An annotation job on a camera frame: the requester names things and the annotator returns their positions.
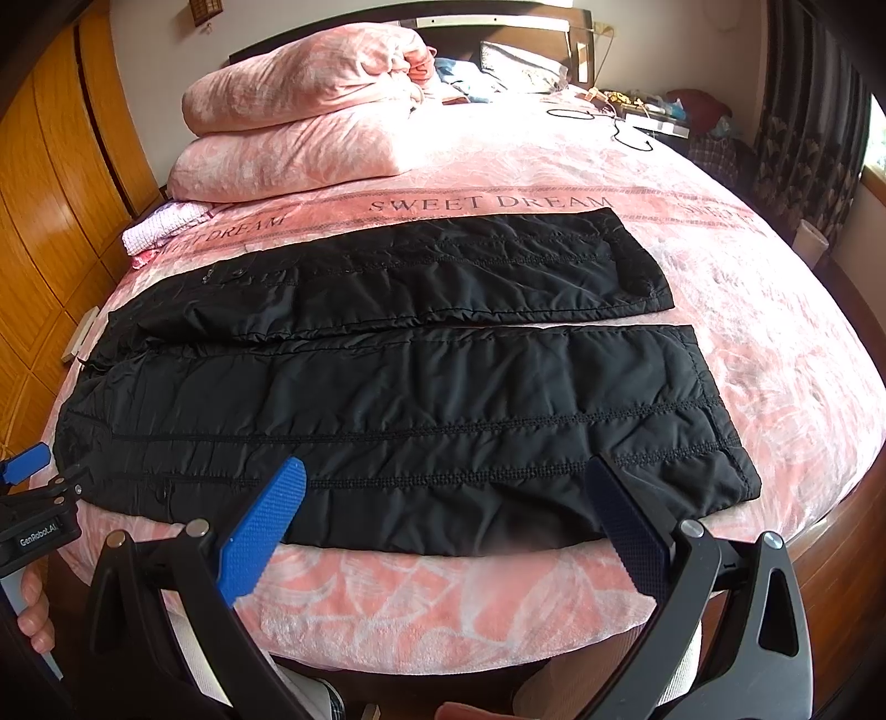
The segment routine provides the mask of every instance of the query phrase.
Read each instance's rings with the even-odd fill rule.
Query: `window sill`
[[[886,206],[886,172],[875,165],[866,165],[861,171],[861,184]]]

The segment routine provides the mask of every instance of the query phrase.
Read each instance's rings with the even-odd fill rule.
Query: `wooden wardrobe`
[[[0,120],[0,451],[38,442],[77,324],[128,269],[121,232],[159,202],[108,3],[65,27]]]

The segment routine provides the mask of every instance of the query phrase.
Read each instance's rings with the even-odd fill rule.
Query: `window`
[[[865,165],[873,165],[886,172],[886,114],[883,114],[876,98],[871,105],[871,134],[867,141]]]
[[[886,115],[876,98],[871,103],[871,132],[861,183],[886,205]]]

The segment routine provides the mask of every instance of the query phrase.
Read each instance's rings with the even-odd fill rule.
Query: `human hand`
[[[28,565],[21,577],[21,597],[27,607],[19,615],[19,630],[31,638],[31,647],[38,653],[48,653],[55,646],[55,628],[50,620],[50,601],[35,565]]]

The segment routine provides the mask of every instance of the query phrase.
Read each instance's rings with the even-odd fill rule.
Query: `white trash bin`
[[[818,228],[803,220],[800,223],[800,227],[797,228],[797,235],[794,237],[792,247],[794,252],[800,256],[811,270],[818,264],[821,256],[828,249],[828,241],[818,231]]]

